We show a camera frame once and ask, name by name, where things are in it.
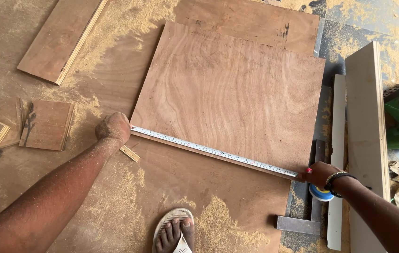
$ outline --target bracelet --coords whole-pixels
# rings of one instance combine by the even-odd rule
[[[332,182],[333,182],[334,180],[336,180],[337,178],[342,177],[342,176],[349,176],[349,177],[352,177],[352,178],[354,178],[354,179],[357,180],[357,178],[356,178],[355,176],[353,176],[353,175],[351,175],[351,174],[349,174],[349,173],[347,173],[347,172],[342,172],[342,171],[341,171],[341,172],[336,172],[336,173],[331,174],[331,175],[326,179],[325,190],[328,190],[332,195],[336,196],[337,198],[341,198],[342,196],[341,196],[340,194],[338,194],[338,193],[336,193],[335,191],[332,190],[332,188],[333,188]]]

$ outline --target tape measure numbers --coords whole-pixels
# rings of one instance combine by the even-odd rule
[[[151,131],[151,130],[147,130],[147,129],[144,129],[144,128],[141,128],[141,127],[138,127],[138,126],[133,126],[131,128],[131,130],[139,132],[139,133],[142,133],[144,135],[153,136],[153,137],[159,138],[161,140],[165,140],[165,141],[173,142],[173,143],[176,143],[176,144],[180,144],[182,146],[186,146],[186,147],[190,147],[190,148],[193,148],[193,149],[197,149],[197,150],[201,150],[201,151],[204,151],[204,152],[208,152],[208,153],[211,153],[211,154],[219,155],[221,157],[228,158],[228,159],[231,159],[231,160],[234,160],[234,161],[242,162],[242,163],[245,163],[245,164],[250,164],[250,165],[253,165],[253,166],[256,166],[256,167],[259,167],[259,168],[262,168],[262,169],[266,169],[266,170],[269,170],[269,171],[274,171],[274,172],[277,172],[277,173],[281,173],[281,174],[289,175],[289,176],[293,176],[293,177],[296,177],[296,175],[298,175],[298,173],[294,172],[294,171],[289,171],[289,170],[286,170],[286,169],[282,169],[282,168],[279,168],[279,167],[276,167],[276,166],[273,166],[273,165],[270,165],[270,164],[264,164],[264,163],[261,163],[261,162],[258,162],[258,161],[254,161],[254,160],[251,160],[251,159],[248,159],[248,158],[244,158],[244,157],[241,157],[241,156],[238,156],[238,155],[226,153],[226,152],[223,152],[223,151],[220,151],[220,150],[217,150],[217,149],[208,148],[208,147],[205,147],[205,146],[202,146],[202,145],[199,145],[199,144],[195,144],[195,143],[192,143],[192,142],[189,142],[189,141],[183,141],[181,139],[178,139],[178,138],[175,138],[175,137],[171,137],[171,136],[168,136],[168,135],[164,135],[164,134],[161,134],[161,133],[158,133],[158,132],[154,132],[154,131]]]

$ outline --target wooden workbench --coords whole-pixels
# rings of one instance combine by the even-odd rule
[[[182,0],[174,8],[175,21],[207,20],[212,2]],[[56,87],[16,69],[55,4],[0,1],[0,99],[19,96],[76,106],[65,151],[0,150],[0,211],[94,143],[94,127],[105,115],[119,111],[131,117],[165,23],[153,20],[149,32],[116,38],[93,72],[74,73],[75,84]],[[281,232],[271,218],[285,213],[289,180],[136,136],[128,146],[140,163],[116,153],[50,252],[149,252],[156,223],[174,207],[191,209],[197,228],[211,227],[196,231],[197,252],[278,251]]]

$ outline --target white flip-flop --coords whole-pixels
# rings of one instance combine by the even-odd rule
[[[177,247],[176,249],[174,249],[173,253],[192,253],[192,251],[189,248],[189,245],[187,244],[186,240],[184,239],[184,236],[182,235],[181,226],[185,218],[190,218],[192,220],[193,226],[195,226],[195,224],[193,222],[193,214],[185,208],[175,208],[169,211],[167,214],[165,214],[162,217],[162,219],[159,221],[156,227],[156,231],[154,232],[153,253],[156,253],[156,241],[157,238],[160,236],[162,229],[165,228],[165,225],[167,223],[172,222],[174,218],[179,219],[179,229],[181,230],[181,238],[179,239]]]

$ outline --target toe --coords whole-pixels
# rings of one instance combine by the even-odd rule
[[[162,240],[160,237],[156,240],[156,253],[162,253]]]
[[[181,229],[179,227],[179,223],[180,222],[178,218],[173,219],[173,239],[175,241],[179,241],[181,238]]]
[[[172,224],[171,224],[171,222],[168,222],[166,225],[165,225],[165,229],[166,229],[166,231],[167,231],[167,239],[169,240],[169,243],[171,244],[171,243],[173,243],[173,226],[172,226]]]
[[[194,238],[194,233],[195,233],[195,228],[193,225],[193,221],[190,218],[184,219],[182,221],[182,234],[184,235],[185,240],[187,241],[187,244],[189,245],[189,248],[192,252],[194,251],[194,244],[195,244],[195,238]]]
[[[162,229],[162,233],[160,233],[160,238],[162,239],[162,248],[166,248],[169,245],[169,240],[167,238],[167,231]]]

